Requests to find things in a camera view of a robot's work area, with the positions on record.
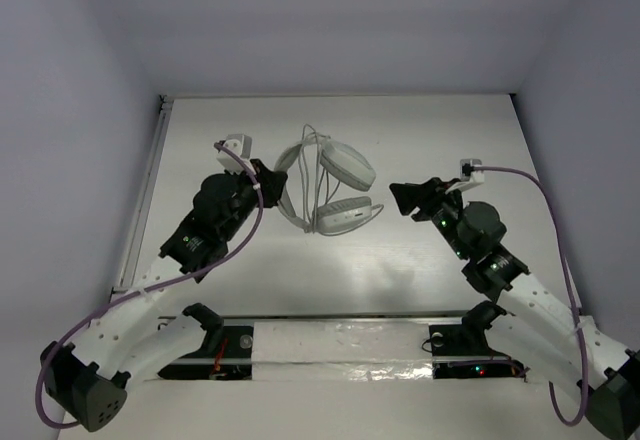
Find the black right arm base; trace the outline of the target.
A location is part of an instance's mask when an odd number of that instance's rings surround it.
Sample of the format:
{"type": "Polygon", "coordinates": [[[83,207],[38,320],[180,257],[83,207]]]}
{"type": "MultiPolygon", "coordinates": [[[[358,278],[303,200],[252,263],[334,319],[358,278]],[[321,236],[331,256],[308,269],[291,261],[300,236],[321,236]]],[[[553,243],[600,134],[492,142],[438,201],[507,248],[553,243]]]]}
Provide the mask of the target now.
{"type": "Polygon", "coordinates": [[[515,378],[525,380],[528,368],[506,354],[492,349],[486,332],[506,311],[483,301],[466,312],[458,324],[438,324],[429,327],[421,350],[433,361],[436,380],[515,378]]]}

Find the white over-ear headphones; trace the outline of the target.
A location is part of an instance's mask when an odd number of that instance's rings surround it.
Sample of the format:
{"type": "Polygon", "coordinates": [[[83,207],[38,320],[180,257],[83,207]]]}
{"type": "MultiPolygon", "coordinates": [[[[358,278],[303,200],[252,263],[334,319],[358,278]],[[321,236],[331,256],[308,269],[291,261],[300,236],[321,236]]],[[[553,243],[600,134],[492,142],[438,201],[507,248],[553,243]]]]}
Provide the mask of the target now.
{"type": "Polygon", "coordinates": [[[310,133],[285,149],[274,170],[300,170],[302,213],[287,192],[278,210],[292,225],[309,234],[337,237],[378,217],[384,209],[367,195],[376,180],[368,160],[353,147],[327,135],[310,133]]]}

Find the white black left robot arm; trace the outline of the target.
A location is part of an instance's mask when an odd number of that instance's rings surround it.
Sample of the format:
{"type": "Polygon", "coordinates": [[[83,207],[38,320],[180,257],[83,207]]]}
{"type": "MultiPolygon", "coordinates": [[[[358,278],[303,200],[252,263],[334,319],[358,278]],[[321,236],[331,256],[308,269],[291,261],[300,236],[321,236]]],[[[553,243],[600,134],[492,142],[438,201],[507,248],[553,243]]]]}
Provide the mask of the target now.
{"type": "Polygon", "coordinates": [[[49,397],[72,416],[71,427],[96,432],[138,384],[186,354],[211,354],[221,346],[223,318],[183,297],[249,244],[288,179],[259,159],[229,159],[223,172],[202,181],[149,270],[42,351],[35,406],[43,423],[66,427],[45,413],[49,397]]]}

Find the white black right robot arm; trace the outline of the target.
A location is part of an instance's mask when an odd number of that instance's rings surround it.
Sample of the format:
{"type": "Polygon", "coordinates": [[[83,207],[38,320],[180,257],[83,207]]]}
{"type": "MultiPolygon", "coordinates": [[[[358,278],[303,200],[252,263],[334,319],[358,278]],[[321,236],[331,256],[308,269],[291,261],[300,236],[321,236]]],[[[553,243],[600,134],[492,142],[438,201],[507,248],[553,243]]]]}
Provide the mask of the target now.
{"type": "Polygon", "coordinates": [[[569,396],[606,438],[631,438],[639,428],[639,353],[554,296],[503,246],[507,229],[496,208],[463,200],[465,186],[438,177],[390,186],[401,215],[432,222],[486,298],[463,316],[463,344],[514,358],[569,396]]]}

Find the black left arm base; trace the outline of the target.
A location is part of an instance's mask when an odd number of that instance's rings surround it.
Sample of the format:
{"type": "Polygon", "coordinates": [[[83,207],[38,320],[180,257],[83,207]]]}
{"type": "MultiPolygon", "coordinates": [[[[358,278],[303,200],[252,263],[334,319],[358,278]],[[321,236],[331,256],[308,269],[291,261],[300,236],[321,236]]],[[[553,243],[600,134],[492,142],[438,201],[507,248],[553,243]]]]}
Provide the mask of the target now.
{"type": "Polygon", "coordinates": [[[254,325],[229,324],[209,309],[196,303],[182,315],[199,322],[205,333],[198,349],[174,360],[158,372],[163,380],[251,380],[254,325]]]}

